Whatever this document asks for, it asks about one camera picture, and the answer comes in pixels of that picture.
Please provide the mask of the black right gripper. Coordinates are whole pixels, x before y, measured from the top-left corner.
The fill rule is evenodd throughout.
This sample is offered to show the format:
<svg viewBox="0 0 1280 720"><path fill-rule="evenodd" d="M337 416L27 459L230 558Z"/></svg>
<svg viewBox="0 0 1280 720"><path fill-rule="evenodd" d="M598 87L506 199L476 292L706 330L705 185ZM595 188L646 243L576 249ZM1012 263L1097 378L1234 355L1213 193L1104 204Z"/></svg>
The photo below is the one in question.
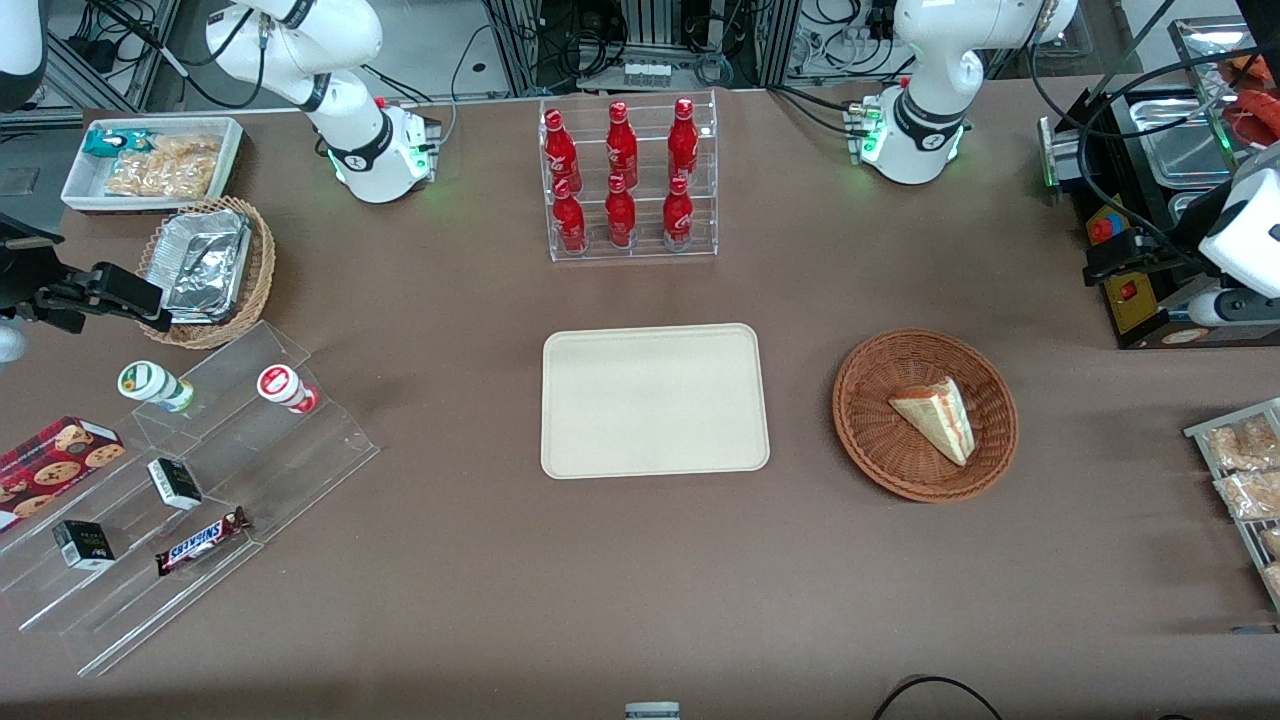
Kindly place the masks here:
<svg viewBox="0 0 1280 720"><path fill-rule="evenodd" d="M40 292L46 286L69 283L68 270L54 247L65 238L1 214L1 310L27 322L41 322L69 334L84 329L84 310L123 316L166 333L172 314L164 307L164 291L111 263L92 268L92 300L81 292Z"/></svg>

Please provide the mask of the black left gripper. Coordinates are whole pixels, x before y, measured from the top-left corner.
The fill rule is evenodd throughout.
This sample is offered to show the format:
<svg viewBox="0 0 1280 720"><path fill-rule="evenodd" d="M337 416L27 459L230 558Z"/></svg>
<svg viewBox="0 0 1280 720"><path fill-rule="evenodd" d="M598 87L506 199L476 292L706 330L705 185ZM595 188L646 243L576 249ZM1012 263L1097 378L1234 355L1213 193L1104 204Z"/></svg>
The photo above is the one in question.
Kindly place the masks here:
<svg viewBox="0 0 1280 720"><path fill-rule="evenodd" d="M1148 278L1156 300L1169 299L1202 275L1213 277L1212 266L1197 251L1179 254L1157 240L1144 240L1140 232L1124 229L1087 249L1082 278L1085 287L1097 287L1137 270Z"/></svg>

